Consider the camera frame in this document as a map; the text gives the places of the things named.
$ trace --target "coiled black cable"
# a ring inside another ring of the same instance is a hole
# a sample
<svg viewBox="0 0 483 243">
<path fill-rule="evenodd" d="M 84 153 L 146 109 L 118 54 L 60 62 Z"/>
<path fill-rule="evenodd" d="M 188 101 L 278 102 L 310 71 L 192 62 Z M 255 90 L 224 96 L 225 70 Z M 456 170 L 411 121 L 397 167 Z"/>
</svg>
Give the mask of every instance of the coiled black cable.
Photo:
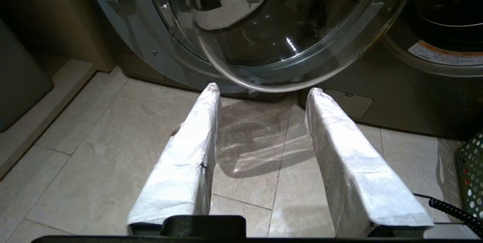
<svg viewBox="0 0 483 243">
<path fill-rule="evenodd" d="M 417 193 L 413 193 L 413 195 L 421 198 L 429 198 L 429 206 L 463 221 L 463 223 L 466 224 L 466 226 L 468 226 L 478 237 L 483 238 L 483 226 L 478 218 L 459 209 L 456 206 L 450 205 L 447 202 L 443 202 L 442 200 L 438 200 L 437 198 L 433 198 L 429 195 L 421 195 Z"/>
</svg>

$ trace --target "washing machine door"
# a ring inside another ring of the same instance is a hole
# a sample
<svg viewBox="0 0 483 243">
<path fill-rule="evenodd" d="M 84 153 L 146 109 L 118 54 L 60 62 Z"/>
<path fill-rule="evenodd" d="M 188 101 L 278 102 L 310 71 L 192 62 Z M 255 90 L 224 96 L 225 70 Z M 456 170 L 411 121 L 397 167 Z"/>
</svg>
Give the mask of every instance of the washing machine door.
<svg viewBox="0 0 483 243">
<path fill-rule="evenodd" d="M 357 60 L 407 0 L 163 0 L 180 42 L 237 85 L 288 92 Z"/>
</svg>

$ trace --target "tile floor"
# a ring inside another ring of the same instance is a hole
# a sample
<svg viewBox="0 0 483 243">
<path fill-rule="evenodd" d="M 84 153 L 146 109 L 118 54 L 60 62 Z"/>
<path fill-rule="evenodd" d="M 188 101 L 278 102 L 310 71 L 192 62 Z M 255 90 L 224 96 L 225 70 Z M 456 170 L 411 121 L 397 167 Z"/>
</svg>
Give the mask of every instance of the tile floor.
<svg viewBox="0 0 483 243">
<path fill-rule="evenodd" d="M 98 72 L 0 182 L 0 243 L 126 234 L 131 206 L 197 97 L 119 69 Z M 295 95 L 276 104 L 222 98 L 222 105 L 211 214 L 244 216 L 249 236 L 334 236 Z M 452 153 L 460 142 L 359 127 L 412 191 L 459 205 Z M 436 222 L 454 221 L 428 212 Z M 450 235 L 471 238 L 465 227 L 449 226 L 457 230 Z"/>
</svg>

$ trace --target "gray trash bin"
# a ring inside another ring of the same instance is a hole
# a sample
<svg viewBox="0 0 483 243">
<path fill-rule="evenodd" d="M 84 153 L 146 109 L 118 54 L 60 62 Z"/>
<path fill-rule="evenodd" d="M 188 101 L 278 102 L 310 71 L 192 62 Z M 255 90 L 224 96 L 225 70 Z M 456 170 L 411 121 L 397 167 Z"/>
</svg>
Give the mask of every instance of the gray trash bin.
<svg viewBox="0 0 483 243">
<path fill-rule="evenodd" d="M 0 19 L 0 132 L 6 131 L 54 83 Z"/>
</svg>

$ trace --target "white paper-wrapped block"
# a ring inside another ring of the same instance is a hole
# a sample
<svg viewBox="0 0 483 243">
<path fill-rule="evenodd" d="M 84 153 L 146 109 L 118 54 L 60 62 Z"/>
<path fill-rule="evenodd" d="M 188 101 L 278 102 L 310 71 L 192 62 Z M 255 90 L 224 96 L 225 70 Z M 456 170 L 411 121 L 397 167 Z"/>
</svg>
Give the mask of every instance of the white paper-wrapped block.
<svg viewBox="0 0 483 243">
<path fill-rule="evenodd" d="M 381 225 L 433 226 L 399 176 L 320 88 L 310 90 L 305 123 L 337 237 L 365 237 Z"/>
<path fill-rule="evenodd" d="M 129 212 L 128 225 L 209 214 L 220 108 L 220 91 L 210 83 L 164 147 Z"/>
</svg>

